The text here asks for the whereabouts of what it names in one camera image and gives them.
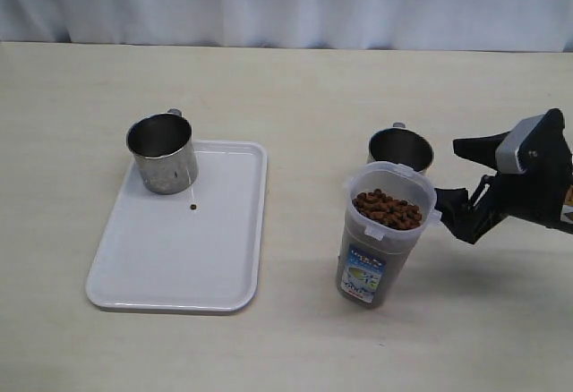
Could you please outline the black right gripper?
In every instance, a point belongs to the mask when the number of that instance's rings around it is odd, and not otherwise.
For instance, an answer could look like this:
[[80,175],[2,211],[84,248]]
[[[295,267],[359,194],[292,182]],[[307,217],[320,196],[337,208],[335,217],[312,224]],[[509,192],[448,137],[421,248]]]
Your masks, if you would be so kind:
[[[468,190],[436,188],[440,221],[458,240],[475,244],[505,217],[570,234],[572,222],[561,216],[572,186],[572,153],[558,108],[520,120],[508,132],[452,141],[456,156],[495,171],[483,196]],[[469,202],[470,223],[466,223]]]

